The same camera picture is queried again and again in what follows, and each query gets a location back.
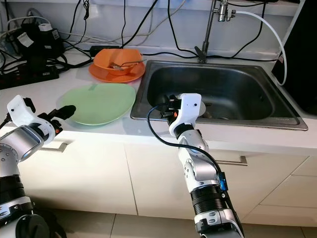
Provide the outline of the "green plate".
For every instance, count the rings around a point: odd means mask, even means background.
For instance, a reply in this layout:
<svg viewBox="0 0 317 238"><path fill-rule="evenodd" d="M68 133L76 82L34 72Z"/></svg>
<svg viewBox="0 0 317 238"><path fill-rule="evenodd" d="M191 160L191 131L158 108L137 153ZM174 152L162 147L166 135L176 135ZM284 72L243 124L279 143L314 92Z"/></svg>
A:
<svg viewBox="0 0 317 238"><path fill-rule="evenodd" d="M136 91L120 83L91 84L70 89L59 105L73 105L76 111L70 119L84 125L103 125L122 117L135 102Z"/></svg>

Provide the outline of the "orange plate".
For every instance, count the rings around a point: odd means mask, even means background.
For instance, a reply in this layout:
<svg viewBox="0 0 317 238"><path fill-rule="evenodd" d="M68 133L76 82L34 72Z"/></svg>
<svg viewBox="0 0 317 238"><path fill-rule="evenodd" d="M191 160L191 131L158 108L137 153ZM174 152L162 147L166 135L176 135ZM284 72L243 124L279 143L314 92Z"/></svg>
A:
<svg viewBox="0 0 317 238"><path fill-rule="evenodd" d="M140 79L145 73L145 64L138 63L138 65L134 66L127 75L109 75L105 69L95 66L94 64L90 65L88 70L94 78L102 82L125 83Z"/></svg>

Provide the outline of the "black power strip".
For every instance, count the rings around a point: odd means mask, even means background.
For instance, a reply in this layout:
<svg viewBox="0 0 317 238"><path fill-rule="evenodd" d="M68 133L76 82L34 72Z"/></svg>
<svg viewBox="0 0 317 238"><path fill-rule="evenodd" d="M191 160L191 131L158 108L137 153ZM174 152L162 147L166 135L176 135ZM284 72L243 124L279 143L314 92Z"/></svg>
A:
<svg viewBox="0 0 317 238"><path fill-rule="evenodd" d="M50 66L43 72L12 72L0 75L0 89L15 88L37 82L51 81L59 78L59 72Z"/></svg>

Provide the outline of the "white cabinet door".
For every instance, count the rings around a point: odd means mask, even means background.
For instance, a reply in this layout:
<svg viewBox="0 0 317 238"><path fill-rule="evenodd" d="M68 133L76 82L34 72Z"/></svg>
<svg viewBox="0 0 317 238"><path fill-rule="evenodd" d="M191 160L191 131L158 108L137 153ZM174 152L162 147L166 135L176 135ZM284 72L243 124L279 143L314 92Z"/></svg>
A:
<svg viewBox="0 0 317 238"><path fill-rule="evenodd" d="M140 216L190 219L195 216L175 147L126 144L134 197ZM217 160L238 160L247 166L221 165L228 179L229 195L240 220L265 199L307 156L236 150L211 150Z"/></svg>
<svg viewBox="0 0 317 238"><path fill-rule="evenodd" d="M51 151L73 141L63 153ZM136 215L124 145L91 140L59 140L18 164L26 194L37 206Z"/></svg>

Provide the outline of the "orange bowl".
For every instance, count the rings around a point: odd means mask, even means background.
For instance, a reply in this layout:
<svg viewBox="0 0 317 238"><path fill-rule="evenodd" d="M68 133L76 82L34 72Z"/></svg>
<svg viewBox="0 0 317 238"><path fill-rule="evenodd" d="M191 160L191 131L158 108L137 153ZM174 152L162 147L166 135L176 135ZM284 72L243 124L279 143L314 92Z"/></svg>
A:
<svg viewBox="0 0 317 238"><path fill-rule="evenodd" d="M105 69L113 75L127 75L131 72L132 66L125 66L124 70L119 71L109 66L111 62L121 64L124 62L143 60L137 49L104 49L94 57L94 64Z"/></svg>

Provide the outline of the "metal spoon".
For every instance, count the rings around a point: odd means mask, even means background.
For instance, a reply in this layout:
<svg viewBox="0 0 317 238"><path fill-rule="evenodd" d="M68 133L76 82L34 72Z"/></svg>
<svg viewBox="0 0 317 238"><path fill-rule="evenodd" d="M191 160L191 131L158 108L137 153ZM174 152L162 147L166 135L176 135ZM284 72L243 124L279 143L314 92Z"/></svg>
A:
<svg viewBox="0 0 317 238"><path fill-rule="evenodd" d="M109 66L111 66L111 68L114 68L116 70L122 71L122 70L124 70L125 66L136 66L136 65L138 65L138 63L141 63L141 62L143 62L143 60L124 62L121 64L111 62L111 64Z"/></svg>

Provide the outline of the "black power adapter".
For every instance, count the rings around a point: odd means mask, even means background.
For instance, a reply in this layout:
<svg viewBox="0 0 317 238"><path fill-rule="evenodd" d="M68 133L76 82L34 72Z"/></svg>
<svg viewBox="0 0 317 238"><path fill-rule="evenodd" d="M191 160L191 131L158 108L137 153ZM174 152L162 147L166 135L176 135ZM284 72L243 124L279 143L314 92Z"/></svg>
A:
<svg viewBox="0 0 317 238"><path fill-rule="evenodd" d="M118 46L91 46L89 48L89 52L91 54L91 56L96 56L99 52L101 52L101 50L104 49L118 49Z"/></svg>

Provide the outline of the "stainless steel sink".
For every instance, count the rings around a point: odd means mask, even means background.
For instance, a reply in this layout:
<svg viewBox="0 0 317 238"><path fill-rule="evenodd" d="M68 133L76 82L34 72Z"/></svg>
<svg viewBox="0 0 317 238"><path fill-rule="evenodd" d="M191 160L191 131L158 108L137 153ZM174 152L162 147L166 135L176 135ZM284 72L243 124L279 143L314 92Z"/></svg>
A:
<svg viewBox="0 0 317 238"><path fill-rule="evenodd" d="M150 60L131 118L145 120L150 113L152 120L160 120L152 107L182 93L202 96L206 112L198 123L308 129L263 68L255 65Z"/></svg>

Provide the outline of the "black charger device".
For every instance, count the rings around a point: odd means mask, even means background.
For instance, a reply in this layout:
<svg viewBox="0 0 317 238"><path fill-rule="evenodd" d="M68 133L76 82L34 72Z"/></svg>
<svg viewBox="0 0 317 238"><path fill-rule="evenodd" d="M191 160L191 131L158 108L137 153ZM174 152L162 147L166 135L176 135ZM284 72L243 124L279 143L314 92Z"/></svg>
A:
<svg viewBox="0 0 317 238"><path fill-rule="evenodd" d="M65 52L59 32L50 23L23 23L20 28L8 34L7 41L25 57L56 59Z"/></svg>

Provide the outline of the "silver faucet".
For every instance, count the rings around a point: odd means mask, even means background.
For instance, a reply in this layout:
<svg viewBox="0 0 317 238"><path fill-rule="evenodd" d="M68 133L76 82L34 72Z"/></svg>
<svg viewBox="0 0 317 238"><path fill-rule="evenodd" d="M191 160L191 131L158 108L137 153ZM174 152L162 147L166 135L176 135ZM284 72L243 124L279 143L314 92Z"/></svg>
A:
<svg viewBox="0 0 317 238"><path fill-rule="evenodd" d="M218 22L229 22L231 18L235 17L236 10L229 9L229 0L212 0L211 8L209 12L208 25L206 28L206 35L203 41L202 48L195 46L196 53L198 55L199 63L208 62L208 49L209 49L209 38L211 36L212 23L215 14L218 15Z"/></svg>

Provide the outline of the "black glossy appliance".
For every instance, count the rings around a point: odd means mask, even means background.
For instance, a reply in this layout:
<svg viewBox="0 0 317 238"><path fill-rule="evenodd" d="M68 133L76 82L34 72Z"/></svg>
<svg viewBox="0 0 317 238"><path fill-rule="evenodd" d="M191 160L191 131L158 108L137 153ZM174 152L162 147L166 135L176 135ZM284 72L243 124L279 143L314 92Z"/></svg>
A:
<svg viewBox="0 0 317 238"><path fill-rule="evenodd" d="M317 117L317 0L304 0L285 43L288 60L278 59L272 73L278 80L287 65L283 88L306 114Z"/></svg>

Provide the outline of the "white drawer front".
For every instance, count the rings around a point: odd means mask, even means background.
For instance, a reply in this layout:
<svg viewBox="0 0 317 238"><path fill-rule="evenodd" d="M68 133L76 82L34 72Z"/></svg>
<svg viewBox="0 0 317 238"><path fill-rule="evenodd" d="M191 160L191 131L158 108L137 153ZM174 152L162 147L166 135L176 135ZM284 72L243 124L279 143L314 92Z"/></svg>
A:
<svg viewBox="0 0 317 238"><path fill-rule="evenodd" d="M252 224L317 224L317 208L279 205L257 205L247 216Z"/></svg>
<svg viewBox="0 0 317 238"><path fill-rule="evenodd" d="M290 175L261 204L317 208L317 177Z"/></svg>

